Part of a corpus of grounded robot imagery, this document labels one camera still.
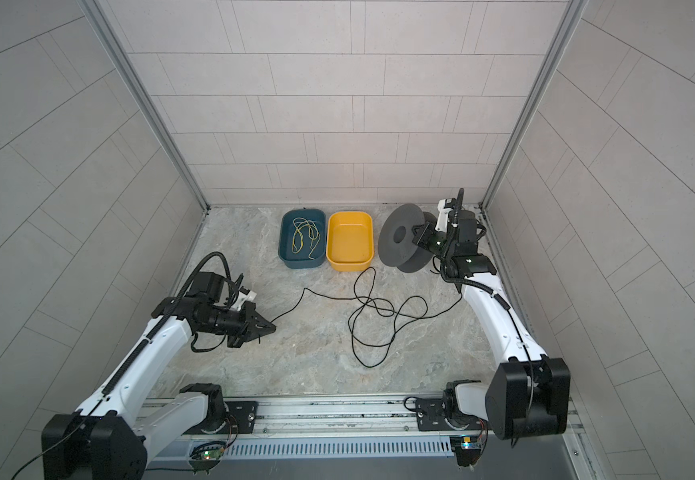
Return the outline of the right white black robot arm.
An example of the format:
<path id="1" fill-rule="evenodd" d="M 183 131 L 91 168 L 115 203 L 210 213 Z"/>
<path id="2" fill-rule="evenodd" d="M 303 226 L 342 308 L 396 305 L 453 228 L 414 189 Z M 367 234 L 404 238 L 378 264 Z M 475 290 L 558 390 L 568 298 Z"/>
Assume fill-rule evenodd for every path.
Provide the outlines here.
<path id="1" fill-rule="evenodd" d="M 567 430 L 571 371 L 533 339 L 507 300 L 489 257 L 479 252 L 487 229 L 463 209 L 460 191 L 439 202 L 434 228 L 415 236 L 437 259 L 441 280 L 455 286 L 481 322 L 495 356 L 490 382 L 454 381 L 443 394 L 443 417 L 455 430 L 477 423 L 501 440 L 561 435 Z"/>

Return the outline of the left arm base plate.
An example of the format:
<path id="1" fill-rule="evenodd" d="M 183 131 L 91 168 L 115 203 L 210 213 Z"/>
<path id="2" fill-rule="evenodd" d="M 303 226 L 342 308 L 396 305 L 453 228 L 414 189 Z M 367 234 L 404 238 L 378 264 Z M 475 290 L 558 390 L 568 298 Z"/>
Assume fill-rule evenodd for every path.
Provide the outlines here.
<path id="1" fill-rule="evenodd" d="M 185 435 L 251 434 L 258 415 L 259 402 L 251 400 L 225 401 L 225 412 L 216 413 L 211 407 L 208 418 L 184 432 Z"/>

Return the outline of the dark grey cable spool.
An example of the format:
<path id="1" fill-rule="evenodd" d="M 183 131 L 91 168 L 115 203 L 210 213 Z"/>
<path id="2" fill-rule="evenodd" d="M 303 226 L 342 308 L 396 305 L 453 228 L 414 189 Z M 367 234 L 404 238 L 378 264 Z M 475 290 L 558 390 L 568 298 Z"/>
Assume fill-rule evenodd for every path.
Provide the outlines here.
<path id="1" fill-rule="evenodd" d="M 395 267 L 403 273 L 415 273 L 423 269 L 433 258 L 431 252 L 415 244 L 415 234 L 437 219 L 415 204 L 399 206 L 383 224 L 377 252 L 385 266 Z"/>

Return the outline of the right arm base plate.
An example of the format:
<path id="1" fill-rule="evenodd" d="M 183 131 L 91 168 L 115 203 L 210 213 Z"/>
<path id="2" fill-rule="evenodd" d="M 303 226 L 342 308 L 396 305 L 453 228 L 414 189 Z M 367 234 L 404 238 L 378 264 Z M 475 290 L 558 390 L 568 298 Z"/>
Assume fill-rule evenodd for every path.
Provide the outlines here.
<path id="1" fill-rule="evenodd" d="M 421 432 L 487 430 L 485 420 L 449 411 L 443 398 L 409 396 L 403 400 L 403 408 L 413 413 Z"/>

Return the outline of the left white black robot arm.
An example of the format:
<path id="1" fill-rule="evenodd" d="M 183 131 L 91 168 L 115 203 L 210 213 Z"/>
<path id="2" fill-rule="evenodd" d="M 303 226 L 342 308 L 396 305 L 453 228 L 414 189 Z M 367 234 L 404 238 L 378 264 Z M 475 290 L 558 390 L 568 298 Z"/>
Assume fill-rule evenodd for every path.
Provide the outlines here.
<path id="1" fill-rule="evenodd" d="M 240 348 L 276 332 L 255 306 L 255 295 L 229 272 L 205 270 L 221 252 L 204 257 L 179 293 L 153 311 L 143 335 L 114 373 L 72 414 L 58 414 L 45 426 L 42 451 L 47 479 L 140 479 L 149 464 L 185 433 L 214 437 L 188 457 L 211 470 L 238 437 L 253 431 L 257 403 L 226 402 L 221 386 L 193 383 L 145 419 L 138 414 L 155 383 L 184 345 L 200 334 L 218 336 Z"/>

